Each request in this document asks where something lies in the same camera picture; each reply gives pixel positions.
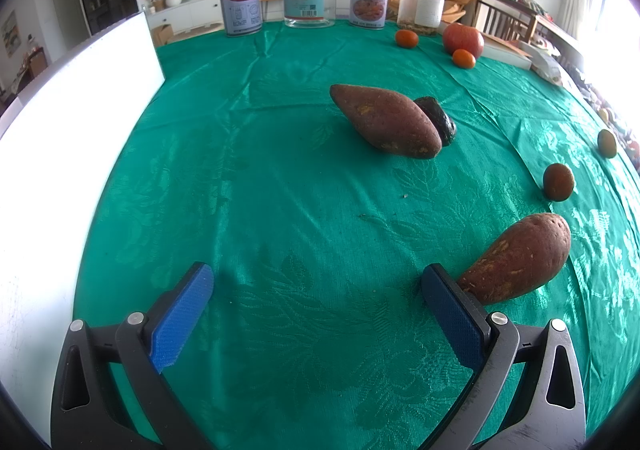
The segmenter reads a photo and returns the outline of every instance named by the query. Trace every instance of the blue gripper pad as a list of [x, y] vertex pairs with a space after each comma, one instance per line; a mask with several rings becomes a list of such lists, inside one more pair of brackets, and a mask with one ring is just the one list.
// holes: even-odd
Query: blue gripper pad
[[[449, 281], [453, 286], [458, 286], [451, 279]], [[478, 372], [484, 363], [484, 338], [470, 312], [431, 266], [424, 268], [420, 286], [424, 301], [438, 321], [460, 365]]]
[[213, 293], [213, 271], [201, 265], [153, 331], [151, 362], [158, 371], [175, 364]]

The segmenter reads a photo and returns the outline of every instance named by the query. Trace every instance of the dark object behind sweet potato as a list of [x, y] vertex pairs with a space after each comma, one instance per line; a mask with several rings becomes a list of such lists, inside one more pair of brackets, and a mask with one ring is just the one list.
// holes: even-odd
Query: dark object behind sweet potato
[[435, 125], [440, 135], [442, 146], [447, 147], [450, 145], [456, 136], [456, 125], [449, 115], [444, 112], [440, 103], [433, 96], [421, 96], [415, 99], [414, 102], [429, 117], [431, 123]]
[[329, 94], [356, 131], [375, 148], [401, 156], [430, 158], [440, 135], [411, 98], [378, 87], [334, 84]]
[[507, 228], [466, 270], [458, 285], [482, 304], [514, 299], [548, 283], [571, 248], [571, 231], [556, 214], [532, 214]]

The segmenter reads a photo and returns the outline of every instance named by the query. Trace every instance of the white label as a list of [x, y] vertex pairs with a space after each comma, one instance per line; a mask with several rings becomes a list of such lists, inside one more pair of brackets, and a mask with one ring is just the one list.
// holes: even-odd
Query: white label
[[420, 26], [437, 28], [442, 18], [444, 0], [418, 0], [414, 22]]

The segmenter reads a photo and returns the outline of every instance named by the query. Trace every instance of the cardboard box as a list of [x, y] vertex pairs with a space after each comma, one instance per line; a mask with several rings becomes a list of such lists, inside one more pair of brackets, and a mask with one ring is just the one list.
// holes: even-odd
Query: cardboard box
[[154, 46], [159, 48], [169, 42], [174, 36], [174, 29], [170, 24], [163, 24], [151, 30], [151, 39], [154, 41]]

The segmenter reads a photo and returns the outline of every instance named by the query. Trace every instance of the silver screw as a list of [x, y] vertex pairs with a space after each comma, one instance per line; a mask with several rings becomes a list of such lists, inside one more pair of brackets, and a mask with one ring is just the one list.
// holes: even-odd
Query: silver screw
[[494, 321], [494, 324], [498, 325], [505, 325], [509, 321], [507, 315], [505, 315], [504, 313], [500, 313], [500, 311], [491, 313], [491, 320]]
[[131, 315], [129, 315], [127, 317], [127, 323], [131, 324], [131, 325], [138, 325], [140, 324], [143, 320], [145, 319], [145, 316], [142, 315], [142, 313], [131, 313]]
[[82, 320], [74, 320], [69, 325], [70, 331], [80, 331], [84, 327], [84, 322]]
[[559, 318], [554, 318], [551, 321], [551, 327], [556, 331], [564, 331], [566, 329], [566, 324]]

